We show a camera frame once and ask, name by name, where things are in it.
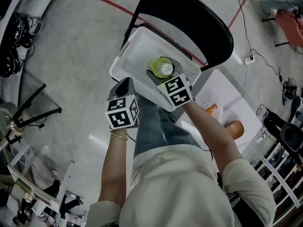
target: gold bracelet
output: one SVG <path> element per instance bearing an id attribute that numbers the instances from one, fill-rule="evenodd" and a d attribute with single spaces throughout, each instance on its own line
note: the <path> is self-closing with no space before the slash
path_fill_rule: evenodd
<path id="1" fill-rule="evenodd" d="M 116 137 L 119 138 L 119 139 L 122 139 L 122 140 L 125 140 L 125 141 L 128 140 L 128 138 L 125 138 L 125 137 L 123 137 L 123 136 L 117 134 L 116 132 L 110 131 L 110 133 L 111 133 L 113 136 L 116 136 Z"/>

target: chair backrest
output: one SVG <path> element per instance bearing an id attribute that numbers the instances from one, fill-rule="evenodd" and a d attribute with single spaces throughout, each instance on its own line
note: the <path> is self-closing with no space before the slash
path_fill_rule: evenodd
<path id="1" fill-rule="evenodd" d="M 162 19 L 185 33 L 206 57 L 207 69 L 225 62 L 232 54 L 233 38 L 228 27 L 200 0 L 140 0 L 124 43 L 140 13 Z"/>

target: white plastic basket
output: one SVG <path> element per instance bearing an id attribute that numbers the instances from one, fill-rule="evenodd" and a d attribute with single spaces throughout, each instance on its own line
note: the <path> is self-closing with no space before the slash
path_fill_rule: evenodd
<path id="1" fill-rule="evenodd" d="M 183 73 L 192 85 L 201 75 L 198 65 L 176 47 L 145 27 L 138 27 L 125 45 L 126 49 L 121 56 L 116 57 L 109 69 L 109 74 L 118 81 L 131 77 L 137 93 L 169 112 L 173 111 L 175 107 L 162 96 L 157 86 L 146 74 L 148 62 L 161 56 L 173 58 L 181 64 Z"/>

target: white shirt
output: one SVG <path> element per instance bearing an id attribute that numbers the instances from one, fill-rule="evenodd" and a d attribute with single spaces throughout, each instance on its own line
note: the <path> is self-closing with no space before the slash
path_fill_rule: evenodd
<path id="1" fill-rule="evenodd" d="M 240 192 L 265 226 L 276 204 L 267 183 L 250 163 L 231 162 L 224 170 L 227 193 Z M 191 145 L 164 146 L 134 159 L 134 188 L 120 207 L 101 201 L 90 206 L 86 227 L 234 227 L 228 197 L 219 187 L 209 152 Z"/>

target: gray floor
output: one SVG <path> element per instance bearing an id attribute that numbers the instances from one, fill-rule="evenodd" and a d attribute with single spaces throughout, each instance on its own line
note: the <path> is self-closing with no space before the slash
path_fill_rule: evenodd
<path id="1" fill-rule="evenodd" d="M 130 11 L 134 11 L 139 2 L 139 0 L 110 1 Z M 227 25 L 239 8 L 237 0 L 201 1 L 217 13 Z M 257 49 L 276 70 L 280 67 L 284 79 L 294 78 L 298 88 L 301 88 L 302 55 L 295 53 L 288 45 L 275 48 L 275 40 L 279 41 L 281 33 L 274 22 L 261 23 L 263 14 L 257 0 L 247 0 L 243 10 L 252 47 Z M 26 88 L 32 85 L 33 78 L 29 76 L 31 74 L 46 83 L 45 94 L 63 109 L 61 115 L 49 117 L 41 130 L 33 127 L 28 129 L 26 138 L 36 149 L 47 146 L 44 162 L 49 168 L 56 168 L 62 175 L 68 163 L 71 160 L 75 161 L 68 189 L 84 197 L 83 209 L 95 202 L 100 192 L 101 168 L 110 137 L 104 115 L 104 101 L 110 88 L 115 84 L 108 71 L 119 51 L 130 19 L 130 15 L 100 0 L 54 0 L 43 18 L 42 31 L 35 38 L 36 51 L 26 63 L 27 73 L 23 80 L 25 89 L 22 90 L 22 98 L 26 98 L 29 93 Z M 155 19 L 148 20 L 203 59 L 198 50 L 184 39 L 179 31 Z M 241 13 L 233 23 L 231 32 L 235 42 L 234 53 L 243 60 L 248 56 L 249 47 Z M 240 93 L 243 93 L 248 67 L 240 65 L 236 57 L 232 56 L 216 68 Z M 258 62 L 261 72 L 260 103 L 287 119 L 291 102 L 288 101 L 282 106 L 282 87 L 278 76 L 260 57 Z M 256 111 L 259 100 L 257 63 L 251 65 L 245 99 Z M 37 100 L 36 112 L 53 107 L 47 102 Z M 261 141 L 253 147 L 247 157 L 256 161 L 260 152 L 265 151 L 270 144 Z M 134 144 L 129 140 L 127 147 L 127 166 L 130 168 Z"/>

